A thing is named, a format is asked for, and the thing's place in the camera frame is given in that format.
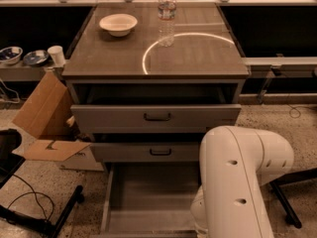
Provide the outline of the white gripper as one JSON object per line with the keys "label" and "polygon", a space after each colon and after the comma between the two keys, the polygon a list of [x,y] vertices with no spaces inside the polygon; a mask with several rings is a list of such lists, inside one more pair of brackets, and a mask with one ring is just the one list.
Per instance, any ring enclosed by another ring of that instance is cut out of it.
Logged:
{"label": "white gripper", "polygon": [[190,212],[194,218],[194,228],[197,238],[208,238],[208,227],[206,223],[206,213],[204,204],[203,188],[199,187],[192,200]]}

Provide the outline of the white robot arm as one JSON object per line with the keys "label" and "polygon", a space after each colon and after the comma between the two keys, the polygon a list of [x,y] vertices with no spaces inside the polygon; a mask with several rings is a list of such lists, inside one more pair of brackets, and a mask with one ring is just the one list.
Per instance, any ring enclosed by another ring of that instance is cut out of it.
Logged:
{"label": "white robot arm", "polygon": [[274,238],[261,186],[288,173],[294,152],[267,130],[220,126],[203,137],[201,186],[191,204],[197,238]]}

